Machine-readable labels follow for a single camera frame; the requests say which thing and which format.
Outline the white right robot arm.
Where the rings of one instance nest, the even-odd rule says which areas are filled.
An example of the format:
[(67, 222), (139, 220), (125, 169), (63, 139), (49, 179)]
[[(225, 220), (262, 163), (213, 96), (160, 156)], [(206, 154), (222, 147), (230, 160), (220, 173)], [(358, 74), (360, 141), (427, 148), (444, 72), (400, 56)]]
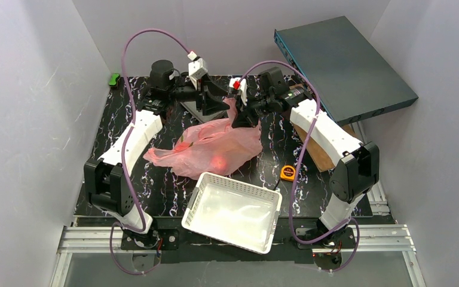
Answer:
[(296, 238), (302, 244), (318, 242), (343, 230), (358, 202), (378, 182), (379, 148), (372, 142), (364, 144), (337, 125), (307, 89), (289, 87), (279, 68), (267, 69), (258, 78), (259, 94), (254, 97), (247, 95), (245, 79), (230, 80), (229, 89), (237, 98), (232, 126), (255, 127), (264, 115), (288, 112), (292, 124), (307, 130), (305, 143), (317, 143), (335, 166), (329, 181), (332, 195), (317, 220), (317, 235)]

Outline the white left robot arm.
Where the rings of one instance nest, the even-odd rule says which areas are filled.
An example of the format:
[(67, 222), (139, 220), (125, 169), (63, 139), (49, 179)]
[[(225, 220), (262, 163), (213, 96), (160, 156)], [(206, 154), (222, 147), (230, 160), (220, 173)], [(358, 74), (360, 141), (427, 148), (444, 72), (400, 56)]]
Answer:
[(153, 218), (140, 206), (130, 175), (149, 141), (161, 131), (170, 108), (179, 102), (194, 102), (203, 115), (226, 111), (225, 93), (208, 74), (199, 56), (179, 72), (169, 60), (157, 60), (140, 102), (131, 104), (131, 122), (121, 136), (99, 158), (84, 165), (84, 186), (88, 202), (118, 220), (122, 228), (146, 234)]

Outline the pink plastic bag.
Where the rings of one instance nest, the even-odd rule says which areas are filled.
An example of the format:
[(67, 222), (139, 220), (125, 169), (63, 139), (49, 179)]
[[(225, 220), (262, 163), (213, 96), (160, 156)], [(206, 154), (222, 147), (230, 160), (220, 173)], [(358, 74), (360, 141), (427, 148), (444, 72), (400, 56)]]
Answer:
[(204, 172), (228, 176), (262, 152), (261, 125), (232, 128), (236, 100), (224, 99), (228, 117), (185, 129), (172, 149), (149, 148), (143, 158), (177, 176), (198, 179)]

